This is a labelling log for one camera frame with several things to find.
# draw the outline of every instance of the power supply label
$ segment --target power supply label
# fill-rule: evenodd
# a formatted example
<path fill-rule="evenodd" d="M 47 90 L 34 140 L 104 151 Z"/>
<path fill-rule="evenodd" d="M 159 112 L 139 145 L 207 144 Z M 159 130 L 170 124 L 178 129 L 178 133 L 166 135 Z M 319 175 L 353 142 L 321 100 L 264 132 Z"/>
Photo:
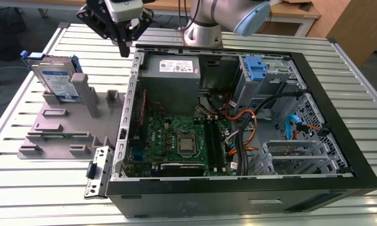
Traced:
<path fill-rule="evenodd" d="M 194 73 L 194 62 L 191 60 L 162 60 L 159 62 L 159 71 Z"/>
<path fill-rule="evenodd" d="M 55 95 L 63 98 L 63 101 L 74 101 L 74 99 L 78 99 L 78 91 L 74 84 L 70 82 L 68 72 L 43 71 L 43 75 Z"/>

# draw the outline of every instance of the metal bracket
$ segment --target metal bracket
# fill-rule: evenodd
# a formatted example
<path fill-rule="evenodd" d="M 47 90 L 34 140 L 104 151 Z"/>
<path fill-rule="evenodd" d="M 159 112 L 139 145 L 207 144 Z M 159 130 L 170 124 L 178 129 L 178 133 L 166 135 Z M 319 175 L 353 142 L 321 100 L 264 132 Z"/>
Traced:
<path fill-rule="evenodd" d="M 87 171 L 87 187 L 84 199 L 107 199 L 107 187 L 111 177 L 114 149 L 104 146 L 96 149 L 94 161 Z"/>

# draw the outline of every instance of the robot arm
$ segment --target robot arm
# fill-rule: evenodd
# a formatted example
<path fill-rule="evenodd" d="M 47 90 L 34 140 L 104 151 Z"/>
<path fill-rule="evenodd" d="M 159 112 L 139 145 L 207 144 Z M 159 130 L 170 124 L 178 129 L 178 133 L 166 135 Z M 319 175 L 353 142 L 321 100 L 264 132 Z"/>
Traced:
<path fill-rule="evenodd" d="M 154 11 L 144 8 L 155 0 L 87 0 L 78 12 L 79 19 L 104 38 L 118 43 L 120 55 L 128 57 L 132 41 L 138 40 L 154 20 Z M 132 19 L 140 23 L 131 28 Z"/>
<path fill-rule="evenodd" d="M 79 19 L 104 38 L 118 43 L 128 57 L 138 40 L 154 21 L 154 11 L 144 4 L 155 0 L 87 0 Z M 269 0 L 194 0 L 190 26 L 184 30 L 186 45 L 216 47 L 222 44 L 222 25 L 236 34 L 253 34 L 269 15 Z M 132 19 L 139 25 L 131 27 Z"/>

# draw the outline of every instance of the motherboard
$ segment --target motherboard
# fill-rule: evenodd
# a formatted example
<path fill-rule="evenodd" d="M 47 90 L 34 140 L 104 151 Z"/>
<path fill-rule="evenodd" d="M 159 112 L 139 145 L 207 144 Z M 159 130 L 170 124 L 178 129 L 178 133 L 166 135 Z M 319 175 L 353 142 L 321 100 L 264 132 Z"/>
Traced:
<path fill-rule="evenodd" d="M 151 117 L 146 142 L 131 141 L 130 176 L 229 176 L 223 144 L 228 128 L 225 119 Z"/>

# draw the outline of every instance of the hard drive label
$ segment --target hard drive label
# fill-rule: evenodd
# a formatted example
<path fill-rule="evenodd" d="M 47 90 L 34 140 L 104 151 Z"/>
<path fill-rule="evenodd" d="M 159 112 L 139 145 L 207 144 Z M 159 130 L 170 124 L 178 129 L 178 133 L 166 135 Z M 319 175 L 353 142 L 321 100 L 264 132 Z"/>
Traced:
<path fill-rule="evenodd" d="M 68 72 L 43 71 L 43 75 L 55 95 L 63 98 L 63 101 L 68 99 L 74 101 L 74 99 L 78 99 L 78 91 L 74 84 L 70 82 Z"/>

